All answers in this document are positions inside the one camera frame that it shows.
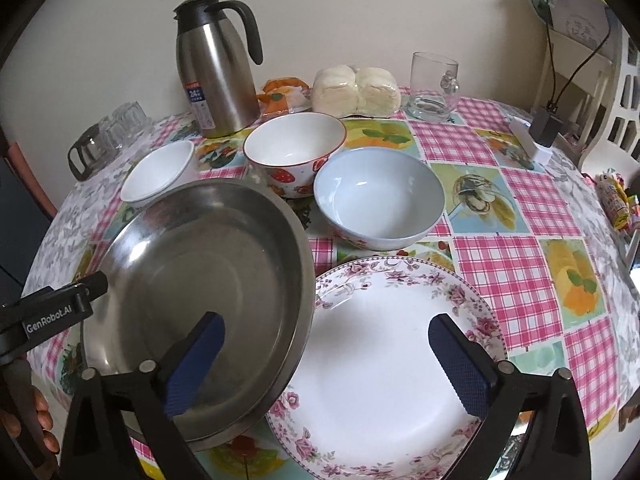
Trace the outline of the person left hand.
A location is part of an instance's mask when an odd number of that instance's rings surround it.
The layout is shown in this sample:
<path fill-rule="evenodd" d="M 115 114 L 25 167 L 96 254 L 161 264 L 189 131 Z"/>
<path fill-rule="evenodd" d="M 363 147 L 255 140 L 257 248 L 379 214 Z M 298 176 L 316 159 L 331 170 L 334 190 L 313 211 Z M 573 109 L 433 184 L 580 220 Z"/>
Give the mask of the person left hand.
<path fill-rule="evenodd" d="M 58 471 L 60 442 L 51 432 L 50 414 L 36 408 L 34 393 L 31 385 L 2 384 L 1 415 L 21 459 L 38 479 L 50 479 Z"/>

